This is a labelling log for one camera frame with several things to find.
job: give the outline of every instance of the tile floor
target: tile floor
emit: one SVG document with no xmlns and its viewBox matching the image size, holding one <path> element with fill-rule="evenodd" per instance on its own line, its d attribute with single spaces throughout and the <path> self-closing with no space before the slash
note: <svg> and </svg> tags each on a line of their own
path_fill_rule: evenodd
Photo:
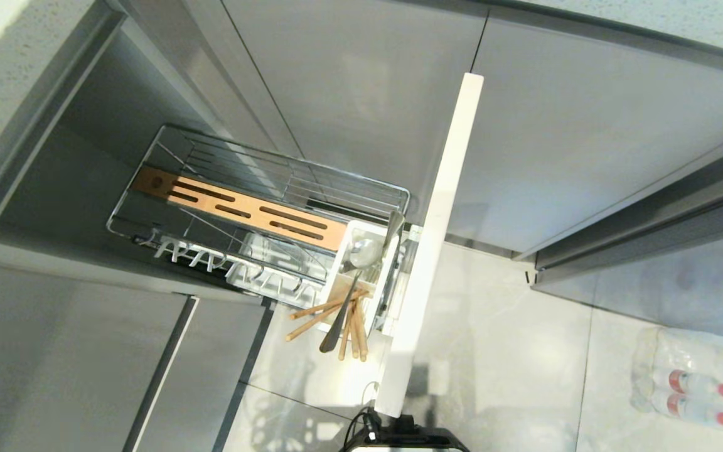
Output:
<svg viewBox="0 0 723 452">
<path fill-rule="evenodd" d="M 405 412 L 474 452 L 723 450 L 723 432 L 631 408 L 635 340 L 651 324 L 535 292 L 526 271 L 445 244 Z M 367 363 L 339 362 L 318 331 L 286 343 L 289 313 L 276 308 L 225 451 L 335 452 L 374 395 L 389 338 L 371 336 Z"/>
</svg>

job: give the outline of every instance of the plastic bottle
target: plastic bottle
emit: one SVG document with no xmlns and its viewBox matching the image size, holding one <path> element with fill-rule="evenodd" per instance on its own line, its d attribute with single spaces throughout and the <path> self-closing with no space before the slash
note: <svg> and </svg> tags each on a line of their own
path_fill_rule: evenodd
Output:
<svg viewBox="0 0 723 452">
<path fill-rule="evenodd" d="M 679 369 L 661 370 L 655 372 L 655 383 L 661 388 L 671 388 L 674 392 L 696 398 L 723 397 L 723 382 L 710 375 Z"/>
<path fill-rule="evenodd" d="M 655 391 L 651 404 L 660 414 L 723 429 L 723 408 L 708 401 L 691 399 L 676 392 Z"/>
</svg>

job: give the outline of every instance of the chrome wire rack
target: chrome wire rack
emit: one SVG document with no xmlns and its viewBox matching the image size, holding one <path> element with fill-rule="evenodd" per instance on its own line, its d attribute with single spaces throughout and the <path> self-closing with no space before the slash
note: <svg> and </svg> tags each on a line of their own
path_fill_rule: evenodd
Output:
<svg viewBox="0 0 723 452">
<path fill-rule="evenodd" d="M 347 223 L 387 226 L 405 214 L 405 188 L 341 169 L 261 151 L 178 126 L 161 126 L 108 219 L 113 234 L 155 250 L 155 257 L 215 276 L 215 284 L 310 306 L 336 253 L 246 223 L 216 217 L 131 188 L 150 166 L 193 180 Z"/>
</svg>

